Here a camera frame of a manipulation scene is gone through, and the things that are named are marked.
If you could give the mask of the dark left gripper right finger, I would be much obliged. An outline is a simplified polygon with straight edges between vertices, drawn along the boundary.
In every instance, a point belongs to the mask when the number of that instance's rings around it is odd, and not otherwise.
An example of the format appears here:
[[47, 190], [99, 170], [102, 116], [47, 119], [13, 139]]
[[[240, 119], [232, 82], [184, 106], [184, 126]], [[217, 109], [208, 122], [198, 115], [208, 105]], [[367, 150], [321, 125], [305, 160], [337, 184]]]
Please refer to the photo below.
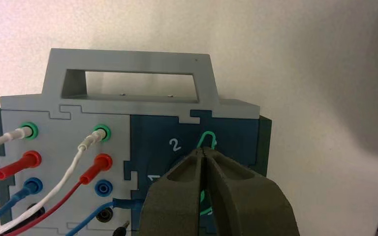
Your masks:
[[204, 150], [206, 189], [219, 236], [298, 236], [290, 202], [279, 186], [222, 153]]

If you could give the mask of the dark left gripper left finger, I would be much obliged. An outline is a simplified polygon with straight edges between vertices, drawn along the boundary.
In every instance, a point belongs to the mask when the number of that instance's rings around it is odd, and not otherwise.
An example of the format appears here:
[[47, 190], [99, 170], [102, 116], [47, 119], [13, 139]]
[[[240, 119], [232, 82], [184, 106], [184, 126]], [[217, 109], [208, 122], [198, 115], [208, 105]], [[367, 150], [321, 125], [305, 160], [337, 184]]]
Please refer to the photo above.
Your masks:
[[144, 201], [141, 236], [196, 236], [205, 156], [194, 149], [153, 183]]

